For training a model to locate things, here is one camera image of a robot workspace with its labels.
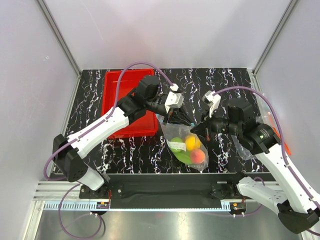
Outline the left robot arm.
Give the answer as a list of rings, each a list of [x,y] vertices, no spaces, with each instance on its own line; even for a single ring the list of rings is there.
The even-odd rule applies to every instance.
[[[173,84],[164,95],[159,94],[159,88],[159,79],[146,75],[99,119],[69,136],[57,135],[53,140],[52,160],[64,178],[89,187],[95,197],[103,198],[108,193],[106,179],[84,162],[98,144],[144,117],[146,112],[162,116],[164,124],[190,126],[192,121],[183,107],[184,97],[179,87]]]

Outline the orange peach toy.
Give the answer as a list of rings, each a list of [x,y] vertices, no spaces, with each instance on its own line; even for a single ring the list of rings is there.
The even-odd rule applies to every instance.
[[[194,149],[190,152],[190,160],[193,164],[201,164],[205,161],[206,154],[201,149]]]

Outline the yellow pear toy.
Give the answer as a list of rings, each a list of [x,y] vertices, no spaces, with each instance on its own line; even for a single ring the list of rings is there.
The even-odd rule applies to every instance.
[[[200,139],[195,134],[188,135],[185,138],[184,143],[185,143],[186,149],[188,151],[193,151],[195,149],[199,149],[202,144]]]

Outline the green round cabbage toy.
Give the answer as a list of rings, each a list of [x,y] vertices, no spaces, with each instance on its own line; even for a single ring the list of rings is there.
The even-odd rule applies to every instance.
[[[180,137],[174,137],[168,142],[168,146],[173,153],[185,152],[186,144]]]

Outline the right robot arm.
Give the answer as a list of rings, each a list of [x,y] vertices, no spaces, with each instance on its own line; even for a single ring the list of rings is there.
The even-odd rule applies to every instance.
[[[215,134],[235,136],[243,148],[255,155],[269,170],[283,192],[279,193],[256,183],[243,173],[227,185],[228,195],[241,195],[256,200],[272,210],[292,233],[308,231],[320,220],[320,195],[301,175],[282,151],[281,140],[273,128],[256,121],[253,106],[244,98],[232,98],[227,104],[227,116],[216,117],[219,96],[204,98],[209,106],[200,123],[191,132],[209,141]]]

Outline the clear blue zip bag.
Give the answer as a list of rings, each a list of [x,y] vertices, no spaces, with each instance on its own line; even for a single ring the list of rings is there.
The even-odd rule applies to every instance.
[[[156,117],[166,143],[177,160],[200,172],[206,169],[209,165],[209,155],[199,137],[191,132],[195,125],[164,124],[163,116],[157,114]]]

